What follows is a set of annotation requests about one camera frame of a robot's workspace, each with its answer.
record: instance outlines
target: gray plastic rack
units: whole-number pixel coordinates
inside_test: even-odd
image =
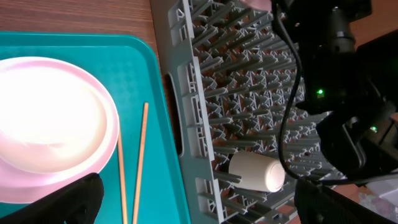
[[[277,158],[276,135],[296,76],[271,29],[272,14],[239,1],[151,0],[162,74],[178,106],[183,182],[193,224],[287,223],[297,216],[295,181],[279,192],[238,189],[228,173],[238,150]],[[304,98],[301,85],[295,101]],[[341,178],[323,158],[315,125],[326,116],[292,109],[285,157],[299,175]]]

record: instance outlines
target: paper cup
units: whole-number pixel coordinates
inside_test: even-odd
[[[285,170],[276,159],[260,154],[239,151],[229,163],[229,173],[241,176],[235,187],[263,192],[279,191],[285,181]]]

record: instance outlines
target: black machine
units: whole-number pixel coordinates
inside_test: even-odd
[[[371,0],[275,0],[272,11],[273,29],[297,63],[278,152],[286,173],[298,180],[295,205],[302,223],[392,223],[326,186],[398,178],[391,172],[398,168],[398,150],[390,119],[398,105],[398,30],[355,49],[349,24],[372,13]],[[301,77],[305,101],[295,106],[310,114],[331,111],[317,125],[321,151],[347,179],[303,179],[284,163],[282,136]]]

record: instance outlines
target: wooden chopstick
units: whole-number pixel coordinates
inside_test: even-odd
[[[119,128],[119,137],[118,137],[118,156],[119,156],[119,177],[120,177],[120,189],[121,189],[121,197],[122,197],[122,216],[123,216],[123,224],[127,224],[129,218],[127,216],[127,201],[126,201],[126,180],[124,178],[124,161],[123,161],[123,147],[122,147],[122,132],[121,128]]]
[[[148,106],[149,106],[148,103],[144,104],[144,115],[142,116],[141,141],[139,145],[136,195],[134,197],[134,211],[132,214],[132,224],[137,224],[138,220],[139,196],[141,193],[141,180],[142,180],[142,166],[144,165],[145,136],[147,132]]]

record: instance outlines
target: white surface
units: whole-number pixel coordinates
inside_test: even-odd
[[[375,181],[366,184],[374,194],[398,207],[398,179]]]
[[[232,157],[229,173],[242,177],[234,186],[263,192],[277,192],[285,180],[285,170],[278,160],[246,151]]]

